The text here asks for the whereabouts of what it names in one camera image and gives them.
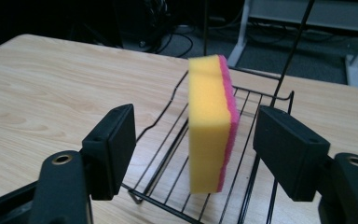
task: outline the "dish rack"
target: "dish rack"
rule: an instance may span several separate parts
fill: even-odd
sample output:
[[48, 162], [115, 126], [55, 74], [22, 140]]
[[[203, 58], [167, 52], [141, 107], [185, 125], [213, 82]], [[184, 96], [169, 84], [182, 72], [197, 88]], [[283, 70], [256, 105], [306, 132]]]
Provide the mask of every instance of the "dish rack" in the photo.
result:
[[[261, 76], [282, 82], [279, 77], [235, 69], [246, 72], [243, 73], [245, 76]], [[256, 175], [260, 172], [269, 173], [267, 168], [259, 168], [260, 158], [252, 147], [257, 108], [279, 101], [285, 104], [290, 113], [294, 93], [281, 98], [233, 86], [241, 118], [223, 190], [215, 194], [190, 194], [186, 74], [174, 88], [171, 100], [156, 121], [138, 136], [137, 147], [127, 171], [131, 179], [125, 178], [122, 187], [128, 190], [136, 203], [147, 201], [190, 223], [243, 223]], [[277, 182], [274, 181], [272, 185], [267, 222], [272, 217]]]

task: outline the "sponge rack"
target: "sponge rack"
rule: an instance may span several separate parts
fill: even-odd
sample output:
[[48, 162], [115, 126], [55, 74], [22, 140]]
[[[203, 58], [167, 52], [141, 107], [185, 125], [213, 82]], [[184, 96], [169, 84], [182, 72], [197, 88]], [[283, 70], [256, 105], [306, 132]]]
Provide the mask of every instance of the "sponge rack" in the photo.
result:
[[[243, 72], [244, 76], [280, 80], [279, 77], [252, 70], [231, 69]], [[122, 187], [128, 190], [136, 203], [147, 201], [190, 223], [243, 223], [246, 218], [256, 222], [260, 214], [249, 212], [251, 199], [266, 198], [252, 198], [252, 192], [257, 179], [271, 175], [267, 167], [259, 166], [260, 159], [253, 150], [257, 108], [260, 105], [269, 105], [271, 101], [279, 101], [285, 104], [290, 112], [294, 93], [281, 98], [233, 86], [237, 109], [240, 112], [240, 125], [227, 165], [223, 190], [215, 194], [190, 194], [186, 74], [179, 80], [171, 100], [154, 123], [138, 136], [137, 147], [127, 171], [127, 176], [130, 177], [124, 179]], [[277, 183], [274, 181], [268, 185], [272, 187], [266, 186], [267, 189], [262, 193], [269, 197], [268, 211], [263, 211], [267, 223], [271, 221]]]

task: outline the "wooden table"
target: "wooden table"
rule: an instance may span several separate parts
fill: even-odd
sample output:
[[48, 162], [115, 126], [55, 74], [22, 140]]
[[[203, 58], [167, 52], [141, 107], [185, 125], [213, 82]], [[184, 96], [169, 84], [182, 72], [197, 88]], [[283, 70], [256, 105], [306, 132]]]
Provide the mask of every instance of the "wooden table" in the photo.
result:
[[[113, 107], [134, 104], [139, 134], [157, 118], [186, 69], [183, 59], [33, 35], [0, 46], [0, 196], [36, 181], [49, 155], [81, 149], [82, 139]], [[274, 80], [231, 75], [235, 85], [252, 90], [273, 93], [276, 87]], [[292, 115], [331, 143], [331, 156], [358, 154], [358, 89], [286, 77], [279, 95], [290, 91], [296, 93]], [[186, 90], [179, 91], [179, 101], [185, 100]], [[175, 111], [174, 106], [168, 118]], [[136, 150], [142, 155], [142, 147], [153, 144], [143, 141]], [[131, 162], [125, 181], [131, 182], [142, 162]], [[265, 222], [263, 187], [270, 188], [272, 176], [263, 164], [260, 169], [245, 223]], [[272, 220], [319, 223], [319, 199], [293, 203], [279, 189]], [[92, 202], [92, 209], [95, 223], [183, 223], [153, 204], [135, 204], [124, 189], [111, 202]]]

